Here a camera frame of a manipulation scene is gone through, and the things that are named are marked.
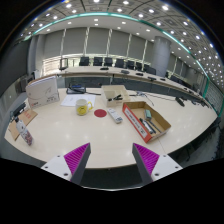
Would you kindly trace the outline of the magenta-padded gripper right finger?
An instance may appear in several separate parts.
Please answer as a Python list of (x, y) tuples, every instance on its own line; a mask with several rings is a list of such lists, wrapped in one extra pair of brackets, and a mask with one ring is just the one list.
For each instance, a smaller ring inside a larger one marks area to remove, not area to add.
[(132, 154), (144, 184), (152, 183), (182, 169), (169, 155), (158, 155), (137, 143), (132, 146)]

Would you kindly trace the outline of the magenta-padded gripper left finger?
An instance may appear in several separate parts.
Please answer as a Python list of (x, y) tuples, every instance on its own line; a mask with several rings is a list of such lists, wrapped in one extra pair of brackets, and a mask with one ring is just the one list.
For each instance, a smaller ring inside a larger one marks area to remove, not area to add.
[(86, 143), (65, 155), (57, 155), (42, 166), (42, 169), (79, 185), (91, 154), (91, 146)]

